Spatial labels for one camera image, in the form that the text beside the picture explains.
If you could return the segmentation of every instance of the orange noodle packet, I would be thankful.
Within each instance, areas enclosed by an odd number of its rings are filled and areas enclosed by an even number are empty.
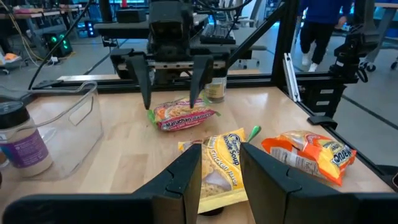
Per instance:
[[[339,186],[356,151],[340,142],[309,131],[288,131],[261,142],[265,151],[279,161]]]

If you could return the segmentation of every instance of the jar lid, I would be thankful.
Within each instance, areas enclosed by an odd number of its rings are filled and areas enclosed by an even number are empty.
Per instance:
[[[30,119],[29,112],[20,101],[0,103],[0,129],[9,129]]]

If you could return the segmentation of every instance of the black pants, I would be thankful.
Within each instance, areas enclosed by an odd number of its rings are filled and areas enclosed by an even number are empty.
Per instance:
[[[331,34],[335,28],[334,24],[321,24],[317,22],[304,22],[300,33],[301,51],[307,54],[310,51],[312,42],[315,41],[317,47],[313,52],[312,62],[320,64],[326,53]]]

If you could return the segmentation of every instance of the food packet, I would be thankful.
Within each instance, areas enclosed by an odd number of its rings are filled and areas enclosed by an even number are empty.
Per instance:
[[[243,187],[239,162],[239,148],[244,141],[244,129],[241,128],[203,140],[178,143],[180,152],[184,152],[192,144],[201,144],[199,213],[248,199]]]
[[[345,169],[356,155],[354,149],[309,131],[289,131],[261,144],[279,161],[339,186],[343,185]]]
[[[177,131],[198,125],[215,113],[204,98],[199,97],[190,108],[189,97],[185,97],[149,110],[148,117],[162,131]]]

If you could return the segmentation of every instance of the chicken noodle soup packet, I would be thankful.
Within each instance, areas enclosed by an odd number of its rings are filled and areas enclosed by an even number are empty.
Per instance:
[[[239,165],[239,148],[244,141],[244,129],[241,128],[204,140],[178,143],[180,152],[184,152],[192,144],[202,145],[199,213],[248,199]]]
[[[219,115],[210,109],[204,98],[199,97],[190,108],[189,97],[185,97],[149,110],[148,117],[160,130],[176,131],[198,125],[215,113]]]
[[[261,143],[268,154],[285,164],[342,186],[345,169],[356,151],[309,131],[289,131]]]

